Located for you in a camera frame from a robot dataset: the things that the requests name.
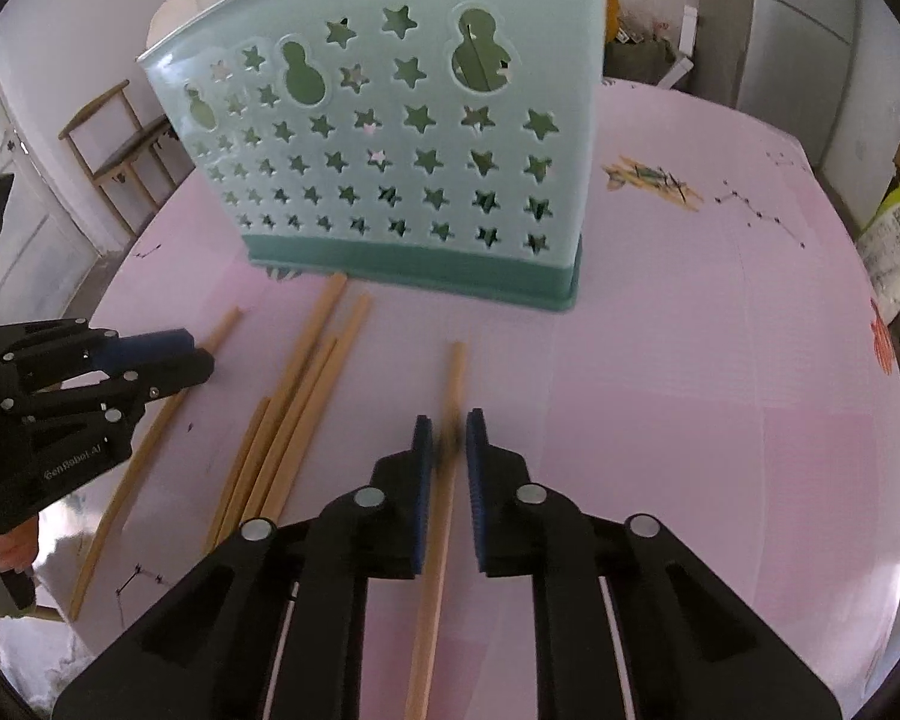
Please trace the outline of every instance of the door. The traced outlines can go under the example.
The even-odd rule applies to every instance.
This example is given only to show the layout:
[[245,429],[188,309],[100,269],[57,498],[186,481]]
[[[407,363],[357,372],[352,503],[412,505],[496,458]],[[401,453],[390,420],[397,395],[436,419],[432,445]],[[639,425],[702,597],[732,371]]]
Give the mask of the door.
[[0,173],[14,175],[0,234],[0,324],[61,317],[98,258],[27,151],[0,102]]

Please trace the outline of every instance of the round table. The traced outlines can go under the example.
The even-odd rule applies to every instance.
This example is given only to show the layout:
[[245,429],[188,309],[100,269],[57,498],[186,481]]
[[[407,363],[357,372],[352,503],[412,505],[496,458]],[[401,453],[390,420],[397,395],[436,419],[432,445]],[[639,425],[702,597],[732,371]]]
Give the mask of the round table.
[[[595,104],[576,307],[352,285],[340,314],[359,290],[375,305],[281,524],[313,517],[407,448],[415,415],[439,416],[447,343],[466,341],[466,407],[484,409],[492,442],[588,514],[663,520],[850,716],[900,593],[900,379],[869,281],[788,136],[624,82]],[[74,623],[92,651],[199,559],[242,431],[322,282],[248,265],[200,175],[133,247],[93,326],[199,338],[231,305],[247,314],[111,533]],[[38,573],[64,606],[121,474],[44,514]],[[418,583],[371,583],[365,720],[402,712],[417,601]],[[477,572],[463,471],[440,630],[432,720],[536,717],[530,581]]]

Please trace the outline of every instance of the metal screw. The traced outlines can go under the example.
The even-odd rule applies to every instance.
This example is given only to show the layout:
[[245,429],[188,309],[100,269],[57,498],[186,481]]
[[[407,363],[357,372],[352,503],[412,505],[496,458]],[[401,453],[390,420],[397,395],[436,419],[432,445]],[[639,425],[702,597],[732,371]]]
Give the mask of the metal screw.
[[373,509],[386,501],[386,495],[380,488],[360,488],[353,493],[353,502],[362,509]]
[[274,525],[266,519],[250,519],[242,524],[240,535],[247,541],[264,541],[271,533],[274,532]]
[[520,503],[529,503],[536,506],[547,499],[547,490],[546,488],[541,488],[540,485],[523,485],[516,491],[516,499]]
[[653,538],[660,532],[660,521],[650,514],[637,514],[636,517],[631,517],[629,526],[634,536],[640,538]]

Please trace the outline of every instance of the hand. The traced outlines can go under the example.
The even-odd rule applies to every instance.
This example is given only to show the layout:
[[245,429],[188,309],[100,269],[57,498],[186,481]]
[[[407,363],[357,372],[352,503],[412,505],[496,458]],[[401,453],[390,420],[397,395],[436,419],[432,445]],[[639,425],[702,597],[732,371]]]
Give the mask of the hand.
[[31,567],[40,549],[37,543],[39,533],[39,519],[31,517],[0,536],[0,572],[24,571]]

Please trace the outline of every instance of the wooden chopstick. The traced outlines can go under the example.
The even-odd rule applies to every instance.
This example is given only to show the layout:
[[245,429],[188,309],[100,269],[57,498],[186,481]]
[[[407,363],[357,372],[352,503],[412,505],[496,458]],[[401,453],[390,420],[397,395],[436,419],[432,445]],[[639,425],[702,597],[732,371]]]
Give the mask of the wooden chopstick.
[[340,340],[337,341],[330,358],[320,372],[314,391],[293,431],[293,437],[290,437],[287,451],[283,453],[280,466],[274,474],[274,483],[272,483],[264,505],[260,509],[261,517],[266,517],[274,523],[279,521],[280,514],[290,497],[290,490],[293,489],[293,482],[300,470],[300,464],[303,463],[303,458],[310,447],[310,441],[317,432],[327,402],[330,400],[330,395],[333,394],[333,388],[337,384],[338,378],[340,378],[343,364],[350,354],[354,341],[357,340],[357,334],[360,333],[367,313],[370,312],[371,303],[372,299],[369,295],[360,295],[357,300],[357,305],[350,314],[346,327],[343,328]]
[[[220,320],[207,340],[202,343],[202,347],[211,354],[216,354],[218,348],[226,340],[226,337],[230,335],[240,317],[242,317],[242,311],[236,306],[231,308],[223,316],[223,319]],[[167,398],[163,408],[160,409],[160,413],[156,415],[154,424],[151,424],[149,431],[146,431],[140,447],[133,454],[133,457],[130,458],[127,472],[124,474],[124,478],[120,480],[117,490],[114,491],[113,497],[107,504],[106,511],[100,520],[100,525],[97,526],[97,532],[94,533],[93,541],[90,542],[87,557],[83,561],[83,565],[80,567],[77,575],[77,584],[74,585],[74,594],[70,599],[69,617],[71,620],[76,620],[79,617],[80,609],[83,607],[83,599],[86,598],[90,580],[93,579],[93,571],[97,568],[97,562],[100,560],[101,552],[103,552],[103,544],[106,543],[106,537],[109,535],[117,515],[120,514],[120,509],[130,499],[137,482],[149,467],[154,451],[159,447],[165,430],[173,421],[173,416],[183,404],[188,392],[189,389],[182,389],[177,394]]]
[[230,474],[226,477],[226,482],[223,483],[220,502],[217,504],[217,510],[214,512],[213,520],[210,522],[210,529],[207,531],[206,541],[203,543],[204,555],[209,555],[213,552],[214,547],[223,541],[223,539],[220,538],[220,526],[223,524],[223,516],[226,514],[227,506],[230,505],[233,488],[237,484],[237,479],[240,477],[240,471],[247,461],[247,453],[250,452],[250,445],[253,442],[253,437],[257,435],[257,430],[260,428],[260,422],[264,418],[264,412],[268,405],[269,397],[265,396],[260,398],[257,408],[253,410],[253,415],[250,417],[250,422],[247,423],[244,438],[240,442],[240,448],[237,450],[237,456],[233,461]]
[[317,300],[317,305],[314,306],[306,325],[303,327],[303,331],[296,340],[283,377],[277,385],[276,392],[271,396],[271,403],[266,407],[266,413],[264,413],[263,421],[260,423],[260,429],[250,445],[247,461],[240,471],[237,484],[233,488],[233,496],[226,508],[226,514],[223,516],[223,523],[220,528],[221,533],[226,533],[229,536],[240,524],[266,452],[269,451],[269,447],[274,442],[274,436],[280,426],[280,421],[285,415],[288,405],[290,405],[290,399],[293,398],[293,393],[298,386],[300,377],[303,375],[307,360],[309,360],[314,347],[317,345],[327,319],[333,313],[337,301],[340,300],[344,287],[346,287],[346,276],[343,274],[334,274],[327,280],[327,284]]
[[283,453],[287,451],[287,445],[293,437],[293,431],[300,422],[300,415],[303,413],[307,401],[310,400],[314,387],[317,386],[317,381],[319,381],[319,376],[326,366],[327,359],[330,357],[330,353],[333,351],[336,344],[337,338],[335,336],[330,336],[320,345],[317,354],[314,354],[314,360],[310,363],[310,367],[304,374],[303,380],[300,382],[300,386],[293,396],[293,400],[290,401],[290,408],[287,409],[287,413],[280,423],[280,429],[276,432],[274,443],[271,444],[269,452],[266,452],[266,458],[264,459],[263,465],[260,466],[260,473],[257,476],[256,483],[253,485],[250,499],[247,500],[247,507],[244,509],[244,516],[242,517],[241,522],[246,522],[248,519],[254,519],[255,517],[260,516],[260,512],[264,507],[266,495],[269,493],[271,485],[274,483],[274,476],[280,466],[280,460],[283,458]]
[[404,720],[425,720],[430,702],[437,656],[443,581],[450,546],[450,519],[453,512],[454,482],[458,457],[463,451],[463,380],[466,375],[466,344],[450,348],[450,370],[440,418],[439,459],[430,488],[427,519],[427,552],[423,562],[422,591],[416,615],[416,636],[410,660],[410,686]]

